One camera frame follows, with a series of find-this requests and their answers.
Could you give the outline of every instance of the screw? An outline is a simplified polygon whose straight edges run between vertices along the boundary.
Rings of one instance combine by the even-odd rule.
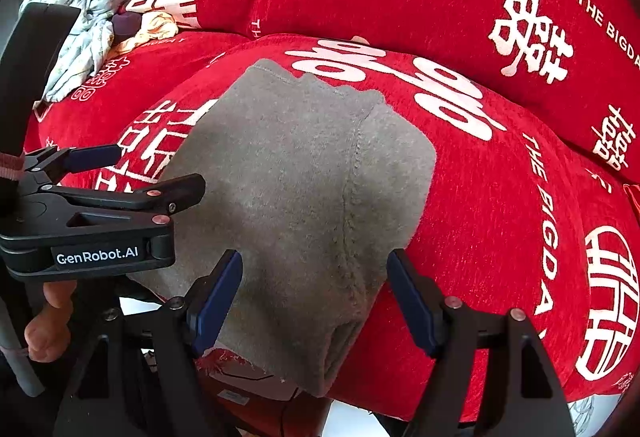
[[[182,296],[174,296],[167,302],[167,305],[172,311],[178,311],[184,307],[184,298]]]
[[[522,309],[511,309],[511,317],[517,322],[523,322],[527,319],[527,315]]]
[[[444,298],[444,305],[450,309],[460,309],[462,307],[462,300],[457,296],[447,296]]]
[[[170,222],[171,222],[171,219],[170,219],[168,216],[166,216],[165,214],[156,214],[156,216],[154,216],[154,217],[151,219],[151,221],[152,221],[154,224],[160,224],[160,225],[162,225],[162,224],[168,224],[168,223],[170,223]]]
[[[117,317],[118,317],[117,309],[109,309],[107,312],[104,313],[104,319],[105,321],[108,321],[108,322],[114,321],[114,319],[116,319]]]

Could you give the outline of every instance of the yellow cloth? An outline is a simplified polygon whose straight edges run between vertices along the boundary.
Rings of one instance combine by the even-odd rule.
[[[149,11],[142,15],[142,23],[140,30],[135,36],[120,42],[113,47],[107,59],[110,60],[117,56],[127,54],[136,47],[144,45],[151,40],[164,40],[177,35],[178,26],[175,24],[174,17],[164,11]]]

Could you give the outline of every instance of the white wall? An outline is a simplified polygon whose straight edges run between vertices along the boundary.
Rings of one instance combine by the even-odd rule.
[[[9,41],[9,36],[18,21],[18,11],[22,0],[0,0],[0,54]]]
[[[322,437],[389,437],[375,416],[348,404],[334,401]]]
[[[602,425],[605,423],[611,412],[613,412],[619,400],[619,395],[594,396],[591,420],[580,437],[592,437],[595,435],[597,431],[602,428]]]

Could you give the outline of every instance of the black clamp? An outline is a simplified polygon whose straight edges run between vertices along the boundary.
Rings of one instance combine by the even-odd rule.
[[[558,376],[524,311],[489,314],[444,297],[402,249],[391,252],[386,270],[415,344],[436,359],[404,437],[456,434],[477,349],[489,349],[489,363],[475,436],[575,435]]]
[[[142,314],[105,312],[72,371],[54,437],[239,437],[202,395],[192,359],[213,347],[241,279],[242,258],[228,250],[184,298]],[[154,350],[158,373],[140,348]]]
[[[27,154],[14,210],[0,217],[0,257],[20,281],[95,278],[168,267],[175,261],[171,214],[202,200],[192,174],[133,193],[66,188],[68,173],[117,164],[117,145],[47,147]]]

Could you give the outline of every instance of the crumpled cloth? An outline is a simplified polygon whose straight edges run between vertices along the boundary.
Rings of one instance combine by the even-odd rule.
[[[95,76],[113,41],[111,17],[125,0],[24,0],[20,12],[31,2],[77,7],[80,16],[62,45],[58,62],[49,75],[42,99],[59,102],[72,90]]]
[[[132,38],[128,38],[112,48],[107,55],[107,60],[127,54],[127,52],[131,52],[151,40],[172,38],[177,33],[178,26],[175,24],[174,17],[169,13],[164,11],[145,12],[142,15],[140,30]]]

